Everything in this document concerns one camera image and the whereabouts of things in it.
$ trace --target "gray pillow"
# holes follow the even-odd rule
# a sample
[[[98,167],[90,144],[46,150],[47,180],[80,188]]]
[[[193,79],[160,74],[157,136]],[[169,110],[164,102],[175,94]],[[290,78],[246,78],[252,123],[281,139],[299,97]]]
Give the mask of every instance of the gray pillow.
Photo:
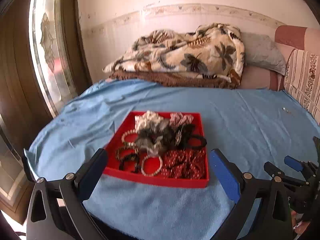
[[[241,33],[245,60],[248,65],[266,68],[285,74],[285,61],[282,53],[268,35]]]

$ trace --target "floral blanket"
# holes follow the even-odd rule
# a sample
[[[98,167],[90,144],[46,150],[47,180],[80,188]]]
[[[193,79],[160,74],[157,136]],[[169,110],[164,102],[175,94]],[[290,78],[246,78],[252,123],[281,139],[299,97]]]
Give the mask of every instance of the floral blanket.
[[[103,71],[179,72],[186,78],[221,78],[237,86],[244,56],[240,30],[213,23],[199,26],[194,33],[155,30]]]

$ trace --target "white beaded bracelet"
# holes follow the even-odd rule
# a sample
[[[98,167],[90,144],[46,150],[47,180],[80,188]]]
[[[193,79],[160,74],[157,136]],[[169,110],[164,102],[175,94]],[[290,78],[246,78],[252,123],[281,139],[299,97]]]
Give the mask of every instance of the white beaded bracelet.
[[[127,135],[129,135],[129,134],[134,134],[134,133],[136,133],[136,130],[135,130],[135,129],[129,130],[129,131],[125,132],[125,133],[122,135],[122,137],[121,137],[121,142],[122,142],[124,145],[135,146],[135,145],[136,145],[135,142],[126,142],[126,141],[124,140],[124,138],[125,138]]]
[[[151,158],[151,157],[152,157],[152,156],[148,156],[148,155],[147,155],[146,157],[144,157],[144,159],[142,160],[142,163],[141,163],[141,173],[142,173],[144,176],[147,176],[147,177],[153,177],[153,176],[157,175],[157,174],[161,171],[162,165],[163,165],[162,158],[158,155],[158,158],[159,158],[159,160],[160,160],[160,167],[159,167],[154,173],[146,174],[146,173],[144,172],[144,170],[143,170],[143,165],[144,165],[144,162],[145,162],[147,159]]]

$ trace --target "mattress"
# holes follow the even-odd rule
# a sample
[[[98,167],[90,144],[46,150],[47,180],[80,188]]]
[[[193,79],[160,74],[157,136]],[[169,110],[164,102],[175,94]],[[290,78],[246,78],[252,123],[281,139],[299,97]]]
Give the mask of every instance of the mattress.
[[[242,172],[268,179],[267,161],[286,175],[290,155],[317,163],[313,136],[320,128],[284,91],[165,88],[141,80],[94,84],[69,102],[25,151],[35,177],[76,172],[112,138],[130,111],[200,112],[207,151],[219,148]],[[213,172],[206,188],[145,185],[102,175],[86,209],[109,226],[140,239],[210,239],[234,202]],[[239,236],[249,230],[257,203]]]

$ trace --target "silver bolt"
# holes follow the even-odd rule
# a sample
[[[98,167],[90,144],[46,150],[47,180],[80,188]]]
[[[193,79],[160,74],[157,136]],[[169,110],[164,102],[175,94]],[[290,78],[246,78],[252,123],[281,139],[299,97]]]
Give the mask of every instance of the silver bolt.
[[[281,182],[281,178],[279,176],[275,176],[275,181],[276,182]]]
[[[73,179],[74,178],[74,174],[73,173],[68,173],[67,175],[66,175],[66,179]]]
[[[40,177],[39,179],[37,179],[37,183],[42,183],[44,181],[43,177]]]
[[[243,174],[245,179],[252,179],[252,175],[251,173],[246,172],[245,174]]]

